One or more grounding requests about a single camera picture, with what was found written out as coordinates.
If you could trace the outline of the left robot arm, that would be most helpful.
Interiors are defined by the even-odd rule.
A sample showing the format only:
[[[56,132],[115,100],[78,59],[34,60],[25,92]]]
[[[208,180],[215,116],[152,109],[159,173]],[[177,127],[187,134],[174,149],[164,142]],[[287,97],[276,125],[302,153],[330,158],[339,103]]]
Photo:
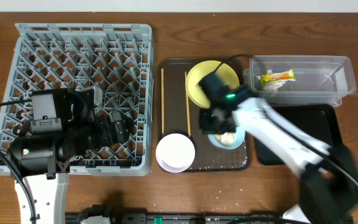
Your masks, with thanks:
[[[70,160],[90,149],[124,144],[134,127],[117,110],[96,115],[96,88],[40,90],[27,100],[33,118],[0,158],[15,178],[22,223],[64,223]]]

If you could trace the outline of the light blue bowl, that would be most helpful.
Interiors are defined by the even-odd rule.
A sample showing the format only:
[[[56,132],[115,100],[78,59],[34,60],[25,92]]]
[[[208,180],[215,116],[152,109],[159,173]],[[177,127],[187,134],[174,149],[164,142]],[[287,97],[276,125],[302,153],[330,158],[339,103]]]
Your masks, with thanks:
[[[212,145],[220,149],[237,149],[243,142],[246,132],[243,128],[237,127],[234,133],[209,134],[208,139]]]

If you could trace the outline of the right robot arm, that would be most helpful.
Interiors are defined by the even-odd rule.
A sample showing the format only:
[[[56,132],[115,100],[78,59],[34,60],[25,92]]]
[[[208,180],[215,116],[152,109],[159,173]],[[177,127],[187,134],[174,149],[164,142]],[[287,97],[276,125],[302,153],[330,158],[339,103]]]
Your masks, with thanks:
[[[358,168],[344,144],[331,146],[277,113],[246,87],[229,88],[211,72],[196,83],[210,101],[200,110],[200,130],[224,134],[242,128],[253,135],[298,177],[300,201],[271,223],[342,223],[358,204]]]

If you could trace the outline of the pink white bowl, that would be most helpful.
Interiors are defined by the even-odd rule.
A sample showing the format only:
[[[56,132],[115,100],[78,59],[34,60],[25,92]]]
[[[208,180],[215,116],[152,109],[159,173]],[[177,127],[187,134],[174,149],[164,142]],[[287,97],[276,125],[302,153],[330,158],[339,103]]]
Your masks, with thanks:
[[[184,172],[195,159],[195,145],[188,136],[168,134],[158,142],[155,156],[163,170],[171,173]]]

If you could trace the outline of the green orange snack wrapper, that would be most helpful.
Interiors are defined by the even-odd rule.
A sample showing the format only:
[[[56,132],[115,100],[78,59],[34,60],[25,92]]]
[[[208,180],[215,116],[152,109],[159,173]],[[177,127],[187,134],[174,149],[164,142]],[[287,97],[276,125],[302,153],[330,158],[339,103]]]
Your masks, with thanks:
[[[261,86],[273,84],[281,81],[296,81],[297,78],[294,73],[294,69],[290,69],[286,72],[269,73],[260,76],[259,84]]]

